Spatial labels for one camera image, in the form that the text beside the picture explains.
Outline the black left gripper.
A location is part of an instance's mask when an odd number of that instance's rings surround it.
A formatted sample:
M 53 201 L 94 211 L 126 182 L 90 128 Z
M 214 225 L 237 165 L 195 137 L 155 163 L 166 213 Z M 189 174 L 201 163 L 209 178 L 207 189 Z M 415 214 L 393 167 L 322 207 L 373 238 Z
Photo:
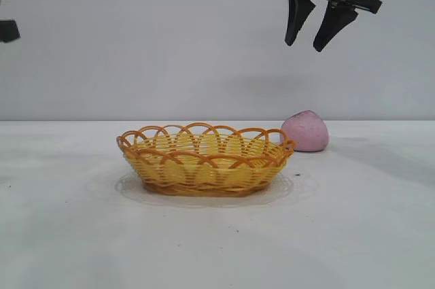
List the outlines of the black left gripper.
M 0 21 L 0 42 L 10 43 L 20 39 L 20 31 L 15 20 Z

